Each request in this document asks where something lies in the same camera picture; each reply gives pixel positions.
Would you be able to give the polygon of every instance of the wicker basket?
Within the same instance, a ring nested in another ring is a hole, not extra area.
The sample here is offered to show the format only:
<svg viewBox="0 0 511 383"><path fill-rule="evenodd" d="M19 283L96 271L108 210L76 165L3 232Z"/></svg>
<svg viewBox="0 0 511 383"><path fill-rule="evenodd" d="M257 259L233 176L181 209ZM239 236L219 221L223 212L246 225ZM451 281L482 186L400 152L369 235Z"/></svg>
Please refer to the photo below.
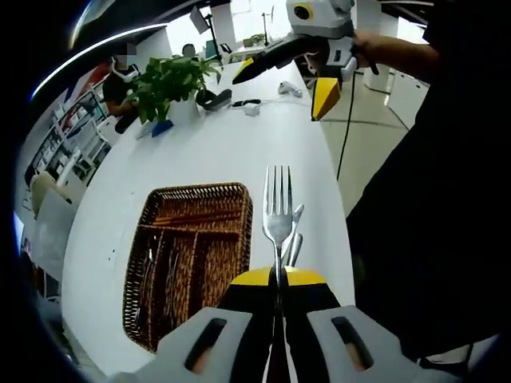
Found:
<svg viewBox="0 0 511 383"><path fill-rule="evenodd" d="M248 270L252 201L242 184L162 188L149 194L128 261L123 327L155 352L163 336Z"/></svg>

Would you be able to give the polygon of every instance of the fork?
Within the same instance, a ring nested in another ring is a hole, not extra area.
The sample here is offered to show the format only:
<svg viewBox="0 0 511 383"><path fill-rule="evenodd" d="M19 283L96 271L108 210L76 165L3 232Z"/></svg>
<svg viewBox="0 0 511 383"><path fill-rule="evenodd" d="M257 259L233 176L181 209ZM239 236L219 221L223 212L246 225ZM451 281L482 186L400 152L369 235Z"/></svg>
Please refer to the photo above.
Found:
<svg viewBox="0 0 511 383"><path fill-rule="evenodd" d="M280 167L280 193L279 205L277 206L277 167L273 168L273 187L271 204L270 201L270 168L266 169L266 181L264 182L263 196L263 233L273 242L275 251L275 276L277 289L280 290L282 268L282 245L289 237L292 229L293 199L291 194L291 172L287 167L287 205L284 206L283 167Z"/></svg>

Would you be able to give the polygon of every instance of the white flower pot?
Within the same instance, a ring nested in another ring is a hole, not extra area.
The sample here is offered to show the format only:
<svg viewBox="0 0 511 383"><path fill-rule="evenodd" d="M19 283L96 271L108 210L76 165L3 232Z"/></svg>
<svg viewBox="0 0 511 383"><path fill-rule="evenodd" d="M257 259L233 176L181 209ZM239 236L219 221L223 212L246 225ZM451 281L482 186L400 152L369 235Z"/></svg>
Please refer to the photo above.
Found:
<svg viewBox="0 0 511 383"><path fill-rule="evenodd" d="M174 125L190 125L200 117L197 103L195 102L195 94L188 96L186 101L172 101L168 108L167 118Z"/></svg>

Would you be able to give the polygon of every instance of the person's arm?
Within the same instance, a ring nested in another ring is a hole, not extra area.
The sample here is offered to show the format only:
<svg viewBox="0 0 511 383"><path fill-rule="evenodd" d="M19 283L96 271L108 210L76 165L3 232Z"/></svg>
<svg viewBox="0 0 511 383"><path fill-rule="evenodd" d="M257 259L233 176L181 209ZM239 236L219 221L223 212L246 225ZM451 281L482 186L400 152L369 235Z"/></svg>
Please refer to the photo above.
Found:
<svg viewBox="0 0 511 383"><path fill-rule="evenodd" d="M389 38L367 32L356 32L355 44L374 62L387 65L426 82L431 82L438 70L440 55L431 45L414 44L398 38ZM363 55L356 55L358 65L369 63Z"/></svg>
<svg viewBox="0 0 511 383"><path fill-rule="evenodd" d="M113 101L106 101L105 103L109 113L115 117L122 116L133 108L133 104L131 102L123 102L120 105L116 105Z"/></svg>

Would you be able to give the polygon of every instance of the green leaves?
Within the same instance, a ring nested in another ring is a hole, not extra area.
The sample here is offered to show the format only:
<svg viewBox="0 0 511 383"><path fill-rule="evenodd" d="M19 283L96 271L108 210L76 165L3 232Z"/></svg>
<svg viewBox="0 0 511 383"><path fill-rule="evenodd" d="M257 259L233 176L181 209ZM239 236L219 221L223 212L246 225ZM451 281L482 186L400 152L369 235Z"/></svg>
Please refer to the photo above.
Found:
<svg viewBox="0 0 511 383"><path fill-rule="evenodd" d="M220 73L204 60L178 55L151 57L145 73L136 79L137 90L133 93L139 101L142 124L156 118L164 121L171 101L187 100L191 92L206 89L204 75L210 73L215 73L217 82L220 81Z"/></svg>

